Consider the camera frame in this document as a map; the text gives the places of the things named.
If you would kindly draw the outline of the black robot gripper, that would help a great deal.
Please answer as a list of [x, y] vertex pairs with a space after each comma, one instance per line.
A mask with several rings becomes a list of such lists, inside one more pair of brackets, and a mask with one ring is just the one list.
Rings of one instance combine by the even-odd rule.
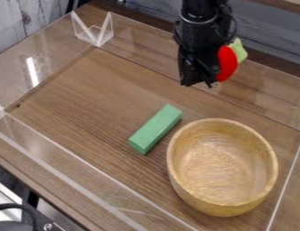
[[236, 35], [233, 20], [229, 0], [182, 0], [174, 29], [182, 86], [218, 85], [218, 49]]

